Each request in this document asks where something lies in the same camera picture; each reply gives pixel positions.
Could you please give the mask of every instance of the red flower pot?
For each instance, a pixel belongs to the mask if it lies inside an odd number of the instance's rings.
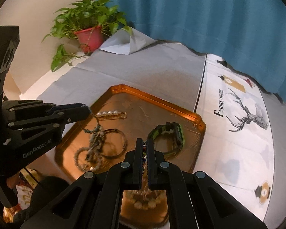
[[[84,53],[93,52],[104,43],[104,37],[101,29],[101,26],[96,26],[74,32],[74,34],[78,37],[80,48]]]

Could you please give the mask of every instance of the metallic copper tray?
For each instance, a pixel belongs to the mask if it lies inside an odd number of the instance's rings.
[[[192,172],[203,141],[206,125],[201,117],[184,108],[159,99],[127,85],[110,87],[92,106],[93,113],[99,111],[127,112],[126,119],[100,121],[104,129],[117,128],[124,132],[128,140],[127,151],[134,150],[137,138],[146,140],[148,133],[159,124],[177,122],[181,124],[185,146],[176,156],[168,159],[181,170]],[[85,128],[92,130],[96,121],[89,117],[82,122]],[[80,177],[81,172],[74,164],[74,153],[81,147],[88,146],[89,135],[84,133],[76,123],[63,137],[62,143],[56,147],[55,160],[60,168],[72,179]],[[155,141],[155,149],[169,151],[172,146],[169,136],[162,136]],[[103,147],[106,155],[114,155],[122,151],[122,138],[119,134],[108,134]],[[125,154],[119,158],[106,159],[98,173],[107,171],[111,166],[124,160]],[[85,163],[85,152],[79,156],[79,162]],[[136,210],[125,196],[122,201],[120,221],[132,228],[148,229],[160,227],[168,220],[167,203],[162,202],[154,209]]]

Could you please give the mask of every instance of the black and green watch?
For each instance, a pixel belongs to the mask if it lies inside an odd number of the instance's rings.
[[[152,139],[154,141],[159,135],[164,132],[170,133],[174,140],[173,149],[171,151],[163,153],[164,157],[170,157],[182,150],[185,143],[183,131],[179,123],[167,122],[165,125],[158,125],[155,129],[153,129],[148,134],[148,139]]]

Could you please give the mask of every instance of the curtain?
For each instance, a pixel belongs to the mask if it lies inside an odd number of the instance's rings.
[[[223,57],[286,101],[281,0],[111,0],[144,34]]]

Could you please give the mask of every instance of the screw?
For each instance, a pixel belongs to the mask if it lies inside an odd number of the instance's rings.
[[[169,163],[168,162],[161,162],[160,163],[160,166],[162,167],[162,168],[167,168],[167,167],[169,167]]]
[[[93,172],[91,172],[91,171],[87,171],[87,172],[84,173],[84,177],[85,177],[86,179],[90,179],[90,178],[92,178],[93,176],[94,176],[94,174],[93,174]]]
[[[200,178],[200,179],[203,179],[203,178],[206,177],[206,174],[205,174],[205,172],[203,172],[203,171],[198,171],[198,172],[196,173],[196,176],[197,176],[198,178]]]
[[[130,166],[130,163],[128,163],[128,162],[122,162],[121,163],[122,168],[128,168],[129,166]]]

